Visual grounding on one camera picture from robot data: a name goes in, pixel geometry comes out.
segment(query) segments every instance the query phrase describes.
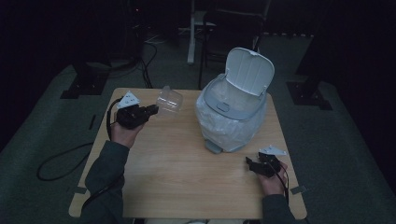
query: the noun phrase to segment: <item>person's left hand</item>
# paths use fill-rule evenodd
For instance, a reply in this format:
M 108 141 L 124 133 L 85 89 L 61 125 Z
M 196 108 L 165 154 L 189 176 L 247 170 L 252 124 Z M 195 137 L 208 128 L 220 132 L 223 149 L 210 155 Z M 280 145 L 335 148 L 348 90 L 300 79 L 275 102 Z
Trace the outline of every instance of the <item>person's left hand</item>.
M 131 148 L 134 145 L 137 134 L 143 129 L 143 126 L 144 124 L 129 130 L 115 122 L 111 125 L 111 141 Z

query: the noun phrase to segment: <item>person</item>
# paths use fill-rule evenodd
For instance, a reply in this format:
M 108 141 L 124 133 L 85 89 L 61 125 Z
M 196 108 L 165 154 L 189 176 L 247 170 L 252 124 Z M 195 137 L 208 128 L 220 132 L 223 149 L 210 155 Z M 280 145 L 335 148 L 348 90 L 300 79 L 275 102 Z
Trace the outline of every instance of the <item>person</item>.
M 122 216 L 122 187 L 125 183 L 123 169 L 127 162 L 130 148 L 144 124 L 128 130 L 117 122 L 111 125 L 111 140 L 107 140 L 99 157 L 93 163 L 87 174 L 85 185 L 87 190 L 96 195 L 93 200 L 84 203 L 79 223 L 124 223 Z M 282 162 L 279 176 L 284 176 L 287 165 Z M 283 185 L 275 175 L 266 177 L 258 175 L 264 197 L 262 199 L 263 221 L 265 224 L 293 223 L 295 221 L 289 206 L 283 196 Z

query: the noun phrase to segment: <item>wooden table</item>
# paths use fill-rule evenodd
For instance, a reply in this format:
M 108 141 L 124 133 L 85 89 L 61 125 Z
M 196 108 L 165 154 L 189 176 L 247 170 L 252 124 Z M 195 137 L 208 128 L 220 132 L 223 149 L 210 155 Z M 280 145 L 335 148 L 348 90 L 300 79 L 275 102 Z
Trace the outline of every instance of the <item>wooden table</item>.
M 110 104 L 131 91 L 141 106 L 153 105 L 160 90 L 116 89 Z M 257 176 L 248 170 L 245 157 L 255 160 L 262 147 L 288 150 L 272 97 L 267 97 L 264 124 L 253 139 L 234 153 L 213 154 L 205 148 L 194 105 L 199 91 L 177 90 L 184 97 L 174 119 L 152 116 L 137 136 L 125 166 L 124 216 L 143 218 L 262 218 L 262 190 Z M 78 186 L 107 140 L 104 119 Z M 288 168 L 290 188 L 298 186 L 289 156 L 278 157 Z M 69 208 L 79 217 L 90 193 L 75 193 Z M 301 194 L 290 193 L 291 212 L 306 217 Z

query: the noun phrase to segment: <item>dark sleeve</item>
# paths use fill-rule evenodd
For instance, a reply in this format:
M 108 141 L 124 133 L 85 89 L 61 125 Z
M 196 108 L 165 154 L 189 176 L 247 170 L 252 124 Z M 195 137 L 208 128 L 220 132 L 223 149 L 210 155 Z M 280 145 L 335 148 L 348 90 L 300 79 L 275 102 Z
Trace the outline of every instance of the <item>dark sleeve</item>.
M 297 223 L 291 213 L 285 196 L 281 194 L 268 195 L 262 199 L 264 224 Z
M 93 195 L 119 179 L 105 193 L 88 203 L 81 211 L 79 223 L 123 223 L 122 187 L 123 169 L 128 159 L 129 148 L 106 141 L 105 145 L 85 179 L 88 191 Z

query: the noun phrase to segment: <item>chair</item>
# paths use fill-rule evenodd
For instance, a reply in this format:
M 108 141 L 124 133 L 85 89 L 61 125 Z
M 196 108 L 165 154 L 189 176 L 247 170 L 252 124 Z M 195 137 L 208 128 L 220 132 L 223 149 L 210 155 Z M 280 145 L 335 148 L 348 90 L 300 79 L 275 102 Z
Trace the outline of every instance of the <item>chair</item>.
M 204 64 L 208 61 L 225 63 L 231 49 L 244 48 L 258 52 L 264 33 L 265 18 L 262 13 L 238 10 L 234 5 L 218 4 L 203 17 L 204 40 L 198 88 L 202 87 Z

